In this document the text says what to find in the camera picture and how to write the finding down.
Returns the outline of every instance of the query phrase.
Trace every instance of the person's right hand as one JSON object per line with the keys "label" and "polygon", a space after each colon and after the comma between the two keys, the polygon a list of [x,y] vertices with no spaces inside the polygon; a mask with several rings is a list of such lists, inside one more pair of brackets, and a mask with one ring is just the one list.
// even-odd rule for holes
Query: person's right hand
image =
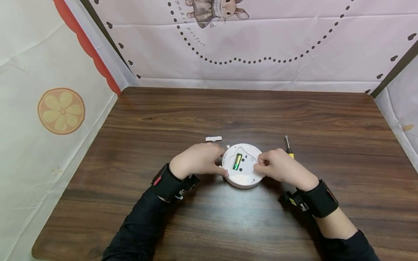
{"label": "person's right hand", "polygon": [[314,174],[291,158],[283,149],[261,153],[258,156],[258,163],[254,165],[254,170],[304,191],[312,190],[319,184]]}

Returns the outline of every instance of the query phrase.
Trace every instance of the cartoon rabbit print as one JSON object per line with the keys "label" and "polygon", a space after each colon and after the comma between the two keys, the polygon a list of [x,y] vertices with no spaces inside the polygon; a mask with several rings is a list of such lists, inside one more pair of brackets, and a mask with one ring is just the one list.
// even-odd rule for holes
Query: cartoon rabbit print
{"label": "cartoon rabbit print", "polygon": [[187,6],[193,6],[194,12],[187,13],[187,18],[196,18],[200,28],[205,28],[214,24],[212,20],[218,18],[226,20],[228,17],[236,15],[239,19],[250,18],[242,8],[237,8],[237,4],[244,0],[186,0]]}

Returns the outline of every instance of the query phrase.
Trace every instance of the screwdriver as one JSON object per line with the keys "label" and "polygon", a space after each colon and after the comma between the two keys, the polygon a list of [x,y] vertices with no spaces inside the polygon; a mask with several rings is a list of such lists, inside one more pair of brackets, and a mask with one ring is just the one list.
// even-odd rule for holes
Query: screwdriver
{"label": "screwdriver", "polygon": [[289,154],[289,156],[291,156],[291,157],[292,157],[292,159],[294,159],[294,158],[295,158],[295,155],[293,154],[293,151],[292,151],[292,149],[290,148],[290,145],[289,145],[289,139],[288,139],[287,135],[285,136],[285,138],[286,138],[286,142],[287,142],[287,144],[288,144],[288,149],[286,150],[286,152],[287,152],[287,154]]}

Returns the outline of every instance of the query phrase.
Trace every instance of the smoke detector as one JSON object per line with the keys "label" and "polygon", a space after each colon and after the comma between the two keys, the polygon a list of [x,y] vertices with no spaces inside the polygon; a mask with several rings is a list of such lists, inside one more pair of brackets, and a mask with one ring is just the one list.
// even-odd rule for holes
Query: smoke detector
{"label": "smoke detector", "polygon": [[253,188],[260,183],[264,175],[254,171],[261,151],[246,143],[229,146],[222,159],[222,167],[229,173],[226,180],[234,187],[240,189]]}

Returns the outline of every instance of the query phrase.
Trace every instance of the hand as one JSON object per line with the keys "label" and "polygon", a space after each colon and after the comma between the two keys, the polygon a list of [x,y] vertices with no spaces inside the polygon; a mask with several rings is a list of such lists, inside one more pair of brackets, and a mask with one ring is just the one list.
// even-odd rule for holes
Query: hand
{"label": "hand", "polygon": [[319,184],[314,174],[291,158],[283,149],[261,153],[258,156],[258,163],[254,165],[254,170],[304,191],[312,190]]}
{"label": "hand", "polygon": [[219,174],[228,177],[225,169],[215,165],[224,152],[225,150],[215,143],[195,144],[171,160],[170,171],[180,180],[191,174]]}

